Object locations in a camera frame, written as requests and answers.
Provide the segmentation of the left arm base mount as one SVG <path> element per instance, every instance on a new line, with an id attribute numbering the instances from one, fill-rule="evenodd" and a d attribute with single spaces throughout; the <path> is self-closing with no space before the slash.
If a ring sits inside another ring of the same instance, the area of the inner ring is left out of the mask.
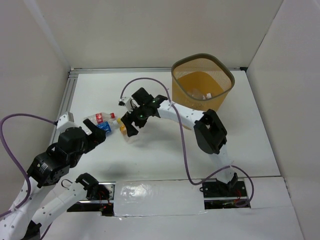
<path id="1" fill-rule="evenodd" d="M 67 209 L 68 213 L 98 213 L 104 217 L 113 217 L 115 182 L 100 182 L 97 192 L 91 199 L 80 200 Z"/>

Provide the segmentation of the orange label yellow cap bottle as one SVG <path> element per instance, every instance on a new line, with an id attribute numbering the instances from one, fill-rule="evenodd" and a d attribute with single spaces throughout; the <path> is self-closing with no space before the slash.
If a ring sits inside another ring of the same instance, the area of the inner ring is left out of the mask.
<path id="1" fill-rule="evenodd" d="M 136 136 L 131 136 L 131 137 L 128 136 L 127 128 L 126 128 L 126 126 L 124 125 L 124 123 L 121 121 L 120 118 L 118 118 L 116 121 L 117 121 L 118 126 L 119 126 L 119 131 L 121 132 L 124 140 L 125 140 L 128 144 L 132 144 L 134 141 L 137 140 L 137 137 L 136 137 Z"/>

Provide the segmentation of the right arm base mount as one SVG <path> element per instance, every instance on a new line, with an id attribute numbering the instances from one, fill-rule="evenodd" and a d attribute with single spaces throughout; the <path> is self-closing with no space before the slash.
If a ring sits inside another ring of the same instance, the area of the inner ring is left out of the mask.
<path id="1" fill-rule="evenodd" d="M 212 180 L 204 182 L 199 191 L 203 195 L 204 209 L 237 209 L 250 208 L 250 204 L 244 205 L 248 199 L 248 193 L 245 182 L 239 180 L 230 190 L 225 188 L 225 185 Z"/>

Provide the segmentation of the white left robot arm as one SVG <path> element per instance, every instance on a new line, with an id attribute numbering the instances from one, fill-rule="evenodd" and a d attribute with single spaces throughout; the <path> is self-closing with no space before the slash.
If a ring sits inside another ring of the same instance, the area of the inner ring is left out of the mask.
<path id="1" fill-rule="evenodd" d="M 62 194 L 41 206 L 60 179 L 78 164 L 81 156 L 105 141 L 104 130 L 89 119 L 83 123 L 90 134 L 81 127 L 68 127 L 56 143 L 34 158 L 10 213 L 0 217 L 2 240 L 39 240 L 53 221 L 72 205 L 84 198 L 92 200 L 97 197 L 99 182 L 89 173 L 82 173 Z"/>

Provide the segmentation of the clear bottle white cap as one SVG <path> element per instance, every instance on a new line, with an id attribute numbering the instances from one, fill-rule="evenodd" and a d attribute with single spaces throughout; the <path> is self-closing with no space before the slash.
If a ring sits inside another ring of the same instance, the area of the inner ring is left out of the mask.
<path id="1" fill-rule="evenodd" d="M 198 88 L 192 88 L 187 92 L 188 96 L 196 101 L 206 101 L 212 99 L 212 94 L 210 92 L 203 93 Z"/>

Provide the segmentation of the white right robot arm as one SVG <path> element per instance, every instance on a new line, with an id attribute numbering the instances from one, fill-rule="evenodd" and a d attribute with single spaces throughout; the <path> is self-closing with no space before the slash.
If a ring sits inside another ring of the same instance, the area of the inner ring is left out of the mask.
<path id="1" fill-rule="evenodd" d="M 131 97 L 121 96 L 118 104 L 127 109 L 121 121 L 128 137 L 136 136 L 150 117 L 172 120 L 181 130 L 192 130 L 198 147 L 211 158 L 217 158 L 218 170 L 210 176 L 216 177 L 220 194 L 230 196 L 235 191 L 238 175 L 231 169 L 227 156 L 227 130 L 214 110 L 188 108 L 171 101 L 169 96 L 152 96 L 143 87 Z"/>

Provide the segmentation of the blue label water bottle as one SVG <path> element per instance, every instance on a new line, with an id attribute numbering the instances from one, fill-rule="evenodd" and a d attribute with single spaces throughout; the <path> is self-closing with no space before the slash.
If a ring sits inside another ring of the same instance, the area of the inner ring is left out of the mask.
<path id="1" fill-rule="evenodd" d="M 99 123 L 97 127 L 101 130 L 104 130 L 106 135 L 109 135 L 119 127 L 119 124 L 116 120 L 105 121 L 105 122 Z"/>

